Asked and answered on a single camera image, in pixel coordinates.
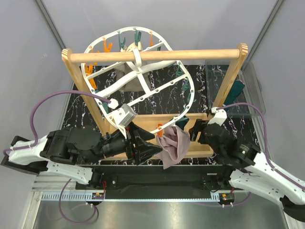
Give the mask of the pink sock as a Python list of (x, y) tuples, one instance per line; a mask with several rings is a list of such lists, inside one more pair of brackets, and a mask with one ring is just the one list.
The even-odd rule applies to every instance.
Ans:
[(178, 126), (169, 126), (164, 129), (162, 136), (156, 137), (156, 142), (162, 151), (156, 156), (162, 161), (163, 169), (179, 164), (186, 156), (189, 146), (189, 134)]

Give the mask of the white round clip hanger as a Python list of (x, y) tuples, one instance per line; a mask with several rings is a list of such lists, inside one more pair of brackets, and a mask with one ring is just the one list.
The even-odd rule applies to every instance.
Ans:
[[(154, 63), (150, 63), (150, 64), (146, 64), (146, 65), (143, 64), (143, 61), (140, 58), (139, 52), (146, 51), (146, 50), (160, 51), (160, 48), (162, 46), (164, 46), (167, 49), (167, 51), (172, 50), (170, 45), (161, 35), (159, 35), (158, 33), (154, 32), (152, 30), (144, 28), (144, 27), (125, 27), (125, 28), (113, 31), (102, 37), (97, 38), (86, 48), (85, 53), (90, 53), (91, 47), (94, 47), (98, 43), (103, 42), (104, 37), (106, 39), (112, 38), (115, 36), (118, 37), (118, 32), (120, 32), (121, 34), (124, 32), (128, 32), (128, 31), (132, 31), (135, 33), (135, 30), (142, 32), (142, 37), (141, 37), (141, 41), (140, 41), (139, 45), (136, 46), (135, 41), (134, 41), (130, 46), (126, 46), (126, 48), (127, 48), (126, 50), (120, 50), (120, 52), (133, 52), (135, 54), (135, 58), (136, 58), (135, 61), (113, 62), (112, 65), (102, 68), (101, 70), (99, 70), (95, 73), (92, 73), (90, 76), (86, 76), (85, 68), (84, 68), (84, 64), (86, 63), (85, 62), (85, 63), (81, 64), (81, 73), (83, 76), (86, 77), (85, 82), (90, 83), (89, 79), (95, 78), (98, 75), (105, 73), (107, 71), (110, 71), (112, 69), (121, 70), (121, 68), (125, 65), (130, 67), (131, 71), (129, 73), (127, 73), (121, 79), (116, 81), (111, 86), (103, 89), (102, 91), (99, 91), (99, 92), (95, 91), (91, 85), (89, 88), (91, 89), (91, 91), (93, 91), (93, 94), (96, 96), (109, 97), (111, 94), (115, 93), (116, 91), (118, 91), (119, 89), (121, 89), (126, 84), (133, 81), (134, 79), (138, 79), (138, 81), (140, 83), (140, 89), (142, 89), (144, 91), (144, 95), (127, 103), (131, 108), (133, 105), (135, 105), (139, 102), (142, 102), (145, 99), (147, 99), (155, 94), (160, 93), (165, 88), (167, 88), (169, 86), (173, 86), (175, 83), (177, 83), (181, 80), (184, 80), (185, 82), (183, 84), (182, 91), (189, 92), (184, 110), (180, 114), (177, 114), (176, 116), (174, 116), (167, 123), (162, 124), (163, 125), (162, 130), (163, 130), (169, 126), (174, 126), (175, 122), (177, 120), (181, 119), (188, 113), (189, 109), (191, 108), (191, 106), (194, 102), (195, 91), (194, 91), (194, 83), (193, 83), (192, 77), (181, 61), (177, 61), (177, 62), (159, 61), (159, 62), (154, 62)], [(148, 86), (148, 83), (144, 78), (144, 74), (149, 73), (151, 71), (159, 70), (161, 68), (168, 67), (171, 65), (177, 65), (177, 74), (176, 74), (175, 78), (172, 79), (171, 81), (161, 85), (160, 87), (158, 87), (156, 89), (151, 89)], [(117, 110), (119, 108), (118, 102), (114, 99), (111, 99), (108, 107), (111, 108), (112, 111)], [(106, 115), (109, 114), (104, 107), (102, 108), (101, 112), (103, 113), (104, 117), (106, 117)]]

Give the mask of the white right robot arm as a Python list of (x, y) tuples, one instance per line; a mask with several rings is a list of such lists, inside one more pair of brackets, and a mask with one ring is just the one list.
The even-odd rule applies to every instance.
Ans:
[(238, 140), (219, 124), (198, 119), (190, 140), (208, 144), (221, 161), (218, 173), (203, 182), (219, 188), (243, 189), (278, 206), (290, 217), (305, 220), (305, 182), (290, 174), (253, 144)]

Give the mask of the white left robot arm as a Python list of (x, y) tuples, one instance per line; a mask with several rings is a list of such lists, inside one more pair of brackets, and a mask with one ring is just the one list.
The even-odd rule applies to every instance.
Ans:
[(128, 160), (140, 165), (162, 151), (162, 147), (149, 142), (154, 134), (134, 123), (126, 131), (127, 136), (119, 130), (102, 135), (92, 127), (73, 127), (52, 131), (37, 142), (16, 136), (11, 147), (4, 151), (1, 165), (32, 175), (58, 174), (87, 189), (100, 189), (105, 184), (102, 172), (78, 166), (78, 158), (95, 164), (125, 153)]

